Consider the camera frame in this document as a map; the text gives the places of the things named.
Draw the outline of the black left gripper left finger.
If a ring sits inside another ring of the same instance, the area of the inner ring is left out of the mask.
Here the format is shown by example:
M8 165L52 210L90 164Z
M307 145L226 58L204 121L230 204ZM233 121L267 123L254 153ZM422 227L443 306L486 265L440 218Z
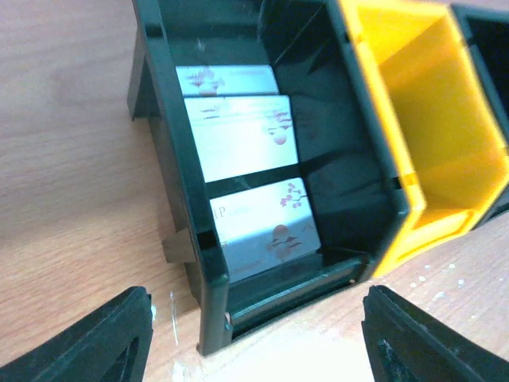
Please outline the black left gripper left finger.
M2 381L141 381L153 336L151 295L132 286L1 367Z

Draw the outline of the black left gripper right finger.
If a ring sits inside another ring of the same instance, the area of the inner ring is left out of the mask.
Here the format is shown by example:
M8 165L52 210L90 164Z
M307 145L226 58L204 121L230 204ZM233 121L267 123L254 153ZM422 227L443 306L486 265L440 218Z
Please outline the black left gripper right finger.
M376 381L507 381L508 361L386 286L363 299L363 337Z

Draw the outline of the yellow bin middle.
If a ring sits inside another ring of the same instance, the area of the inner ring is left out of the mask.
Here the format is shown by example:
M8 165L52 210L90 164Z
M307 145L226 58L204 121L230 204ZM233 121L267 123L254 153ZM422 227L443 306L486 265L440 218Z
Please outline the yellow bin middle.
M410 201L382 276L479 223L507 186L507 143L449 6L339 7Z

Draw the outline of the silver credit card stack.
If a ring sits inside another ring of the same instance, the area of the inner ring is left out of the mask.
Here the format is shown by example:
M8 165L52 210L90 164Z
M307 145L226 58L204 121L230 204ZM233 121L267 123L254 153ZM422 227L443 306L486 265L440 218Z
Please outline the silver credit card stack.
M180 66L177 78L230 280L316 251L290 101L268 65Z

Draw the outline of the black bin left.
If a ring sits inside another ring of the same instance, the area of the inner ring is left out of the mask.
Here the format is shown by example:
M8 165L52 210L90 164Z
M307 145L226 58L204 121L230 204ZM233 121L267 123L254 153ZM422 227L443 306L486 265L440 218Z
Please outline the black bin left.
M208 356L368 279L410 199L335 1L136 1L150 125Z

